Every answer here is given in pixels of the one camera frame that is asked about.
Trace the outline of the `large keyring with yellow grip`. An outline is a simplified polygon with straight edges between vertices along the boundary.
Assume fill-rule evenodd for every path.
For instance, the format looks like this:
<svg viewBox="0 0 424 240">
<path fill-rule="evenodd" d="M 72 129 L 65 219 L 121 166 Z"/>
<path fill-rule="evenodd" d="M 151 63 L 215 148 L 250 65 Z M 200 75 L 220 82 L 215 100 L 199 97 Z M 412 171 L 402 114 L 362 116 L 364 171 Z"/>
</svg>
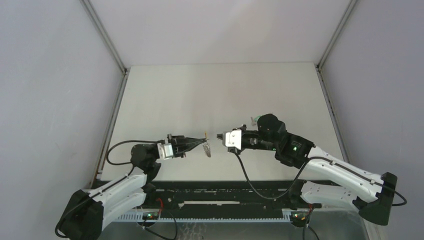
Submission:
<svg viewBox="0 0 424 240">
<path fill-rule="evenodd" d="M 209 138 L 208 138 L 208 134 L 207 134 L 206 131 L 204 132 L 204 137 L 205 137 L 205 140 L 204 140 L 204 142 L 202 144 L 202 147 L 203 147 L 203 150 L 204 150 L 205 155 L 208 158 L 211 158 L 212 157 L 212 151 L 211 151 L 211 146 L 210 146 L 210 144 L 208 142 Z"/>
</svg>

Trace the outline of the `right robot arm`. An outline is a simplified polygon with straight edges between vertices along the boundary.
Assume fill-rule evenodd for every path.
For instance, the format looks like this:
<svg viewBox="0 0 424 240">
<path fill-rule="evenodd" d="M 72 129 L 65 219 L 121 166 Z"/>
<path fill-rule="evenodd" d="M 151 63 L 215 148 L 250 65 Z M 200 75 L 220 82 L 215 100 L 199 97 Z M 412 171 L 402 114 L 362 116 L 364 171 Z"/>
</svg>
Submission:
<svg viewBox="0 0 424 240">
<path fill-rule="evenodd" d="M 285 191 L 265 196 L 252 187 L 258 196 L 273 201 L 288 197 L 295 208 L 304 205 L 346 208 L 368 222 L 388 225 L 397 195 L 396 175 L 372 173 L 340 160 L 312 141 L 288 132 L 286 124 L 272 113 L 253 121 L 256 130 L 248 130 L 244 124 L 216 137 L 238 160 L 246 149 L 272 151 L 281 164 L 298 169 Z"/>
</svg>

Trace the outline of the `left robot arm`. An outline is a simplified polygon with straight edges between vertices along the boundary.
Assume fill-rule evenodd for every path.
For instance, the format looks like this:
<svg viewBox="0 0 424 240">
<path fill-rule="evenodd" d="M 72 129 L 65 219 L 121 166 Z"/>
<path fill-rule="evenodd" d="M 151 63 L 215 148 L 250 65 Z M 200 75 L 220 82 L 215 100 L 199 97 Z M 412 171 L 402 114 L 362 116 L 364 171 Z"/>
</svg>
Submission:
<svg viewBox="0 0 424 240">
<path fill-rule="evenodd" d="M 171 134 L 156 141 L 132 140 L 130 171 L 98 188 L 74 192 L 54 228 L 55 235 L 68 240 L 96 240 L 111 222 L 130 209 L 153 207 L 156 194 L 143 188 L 158 175 L 158 161 L 184 158 L 207 141 L 207 137 Z"/>
</svg>

